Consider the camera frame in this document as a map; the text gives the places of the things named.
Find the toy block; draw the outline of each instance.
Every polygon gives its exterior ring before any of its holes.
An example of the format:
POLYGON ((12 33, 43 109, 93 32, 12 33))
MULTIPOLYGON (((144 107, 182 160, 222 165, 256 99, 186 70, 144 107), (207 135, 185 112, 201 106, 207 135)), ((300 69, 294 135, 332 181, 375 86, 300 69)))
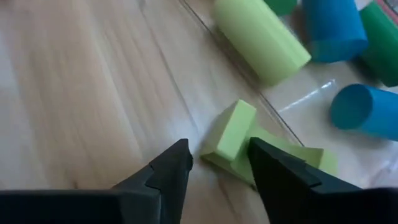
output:
POLYGON ((331 152, 296 146, 272 135, 257 124, 255 107, 243 100, 238 100, 217 117, 205 140, 201 157, 254 185, 247 154, 249 140, 253 137, 262 139, 323 172, 336 175, 337 160, 331 152))

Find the foam block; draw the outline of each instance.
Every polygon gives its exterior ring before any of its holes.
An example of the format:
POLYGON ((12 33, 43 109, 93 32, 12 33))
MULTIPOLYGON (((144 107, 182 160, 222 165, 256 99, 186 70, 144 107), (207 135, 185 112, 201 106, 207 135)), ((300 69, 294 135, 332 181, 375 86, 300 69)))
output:
POLYGON ((266 85, 295 74, 311 58, 263 0, 217 0, 215 21, 266 85))
POLYGON ((215 121, 201 152, 208 160, 245 182, 254 185, 254 178, 247 155, 251 137, 263 141, 306 161, 307 164, 331 175, 336 175, 337 159, 323 149, 296 146, 262 129, 256 121, 256 109, 238 100, 222 112, 215 121))
POLYGON ((389 6, 384 2, 381 8, 375 2, 365 7, 360 15, 366 34, 369 39, 369 47, 361 55, 373 74, 388 87, 398 85, 398 22, 388 17, 389 6))
POLYGON ((297 0, 265 0, 265 2, 278 16, 291 13, 297 5, 297 0))
POLYGON ((303 0, 302 6, 313 61, 350 60, 368 46, 354 0, 303 0))
POLYGON ((398 141, 398 95, 367 85, 342 89, 330 108, 332 123, 342 130, 398 141))

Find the wood grain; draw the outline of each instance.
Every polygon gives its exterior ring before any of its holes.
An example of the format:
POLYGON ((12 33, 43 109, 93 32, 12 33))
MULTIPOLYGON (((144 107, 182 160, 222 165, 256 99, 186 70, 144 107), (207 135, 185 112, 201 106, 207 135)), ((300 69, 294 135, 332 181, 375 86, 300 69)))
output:
POLYGON ((266 222, 258 194, 197 152, 238 98, 296 139, 185 4, 1 1, 0 56, 0 188, 107 189, 189 138, 182 223, 266 222))

